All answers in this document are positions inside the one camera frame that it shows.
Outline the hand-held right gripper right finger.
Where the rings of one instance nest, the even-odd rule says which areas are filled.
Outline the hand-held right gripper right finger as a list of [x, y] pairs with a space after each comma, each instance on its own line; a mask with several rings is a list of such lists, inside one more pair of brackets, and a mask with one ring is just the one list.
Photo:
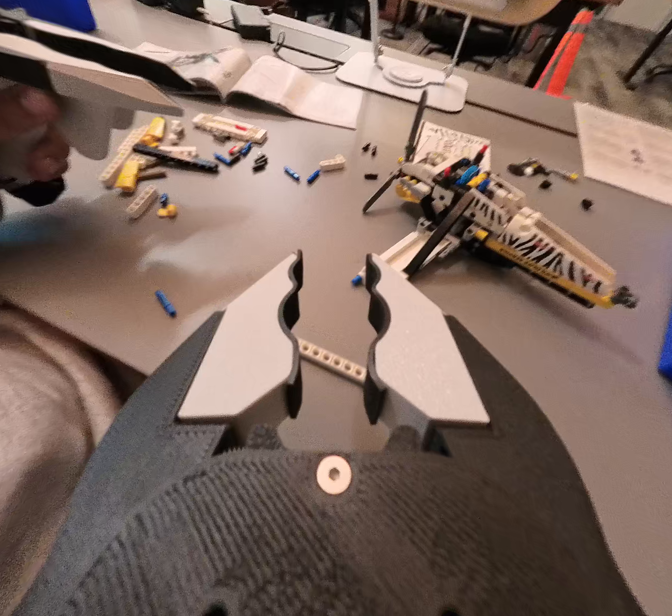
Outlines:
[[364, 408], [371, 425], [486, 427], [490, 416], [447, 315], [379, 255], [365, 261], [367, 352]]

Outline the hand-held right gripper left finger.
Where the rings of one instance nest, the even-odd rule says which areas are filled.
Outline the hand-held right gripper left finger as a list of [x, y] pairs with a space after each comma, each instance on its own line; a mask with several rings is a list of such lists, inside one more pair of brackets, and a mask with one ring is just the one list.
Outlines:
[[295, 251], [223, 310], [177, 418], [282, 423], [302, 405], [299, 345], [303, 255]]

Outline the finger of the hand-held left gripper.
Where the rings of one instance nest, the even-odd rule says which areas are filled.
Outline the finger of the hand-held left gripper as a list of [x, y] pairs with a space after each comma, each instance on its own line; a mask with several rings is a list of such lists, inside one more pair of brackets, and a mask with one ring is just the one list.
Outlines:
[[138, 111], [181, 116], [181, 107], [155, 84], [70, 57], [33, 40], [1, 36], [1, 87], [45, 91], [61, 107], [60, 130], [89, 159], [106, 158], [114, 130], [129, 129]]
[[172, 66], [119, 44], [31, 17], [22, 9], [1, 10], [1, 33], [40, 44], [62, 56], [141, 77], [160, 88], [192, 94], [196, 86]]

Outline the long white lego beam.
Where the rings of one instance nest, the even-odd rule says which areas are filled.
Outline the long white lego beam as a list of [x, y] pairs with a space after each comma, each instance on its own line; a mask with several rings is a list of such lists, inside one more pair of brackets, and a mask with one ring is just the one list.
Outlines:
[[365, 366], [302, 338], [298, 338], [298, 347], [302, 359], [335, 375], [342, 376], [359, 386], [364, 385], [366, 377]]

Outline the pile of loose lego pieces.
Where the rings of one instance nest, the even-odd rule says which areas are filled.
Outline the pile of loose lego pieces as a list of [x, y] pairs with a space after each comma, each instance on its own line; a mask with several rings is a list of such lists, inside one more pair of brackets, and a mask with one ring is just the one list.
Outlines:
[[222, 115], [200, 113], [191, 122], [197, 131], [208, 134], [217, 142], [236, 141], [236, 144], [224, 153], [214, 152], [212, 159], [204, 158], [196, 147], [181, 143], [186, 130], [179, 120], [167, 122], [157, 116], [150, 124], [130, 132], [122, 141], [113, 159], [98, 176], [101, 186], [122, 194], [134, 194], [139, 182], [163, 178], [165, 166], [217, 175], [221, 166], [235, 165], [268, 139], [266, 129]]

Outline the white zebra lego helicopter model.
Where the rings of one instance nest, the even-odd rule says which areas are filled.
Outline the white zebra lego helicopter model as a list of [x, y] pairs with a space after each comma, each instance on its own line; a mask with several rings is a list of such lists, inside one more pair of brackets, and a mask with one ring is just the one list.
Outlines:
[[394, 186], [400, 200], [421, 211], [415, 233], [385, 251], [383, 260], [409, 280], [434, 259], [462, 250], [520, 270], [585, 308], [636, 308], [638, 298], [626, 285], [617, 285], [612, 267], [529, 207], [518, 187], [480, 168], [485, 146], [475, 158], [452, 164], [439, 155], [413, 163], [427, 98], [423, 91], [396, 170], [362, 208], [367, 214]]

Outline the person's left hand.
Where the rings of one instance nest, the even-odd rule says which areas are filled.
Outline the person's left hand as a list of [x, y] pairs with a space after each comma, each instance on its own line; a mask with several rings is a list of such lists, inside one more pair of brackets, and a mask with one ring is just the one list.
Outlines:
[[57, 100], [44, 90], [18, 84], [1, 89], [1, 149], [18, 151], [12, 176], [48, 182], [67, 172], [70, 146], [57, 127], [60, 118]]

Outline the black power adapter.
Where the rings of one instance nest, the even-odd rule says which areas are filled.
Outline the black power adapter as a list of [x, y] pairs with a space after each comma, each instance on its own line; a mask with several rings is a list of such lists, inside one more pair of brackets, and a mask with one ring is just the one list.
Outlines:
[[241, 39], [270, 43], [272, 24], [257, 6], [236, 4], [231, 6], [231, 16], [235, 31]]

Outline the large white paper sheet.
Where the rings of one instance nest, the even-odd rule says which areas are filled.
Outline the large white paper sheet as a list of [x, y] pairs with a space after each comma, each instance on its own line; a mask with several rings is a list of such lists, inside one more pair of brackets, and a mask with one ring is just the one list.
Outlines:
[[198, 94], [217, 96], [223, 102], [240, 94], [297, 118], [356, 128], [361, 90], [324, 82], [277, 57], [264, 55], [252, 60], [241, 48], [189, 52], [165, 49], [151, 42], [143, 42], [135, 51], [170, 66]]

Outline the orange traffic cone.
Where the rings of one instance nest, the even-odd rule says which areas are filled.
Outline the orange traffic cone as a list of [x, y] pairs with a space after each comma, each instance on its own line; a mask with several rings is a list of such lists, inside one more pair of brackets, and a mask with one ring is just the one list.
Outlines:
[[534, 90], [546, 95], [568, 99], [565, 88], [576, 57], [583, 44], [585, 33], [595, 17], [595, 11], [587, 8], [580, 10], [554, 48], [542, 73], [533, 80]]

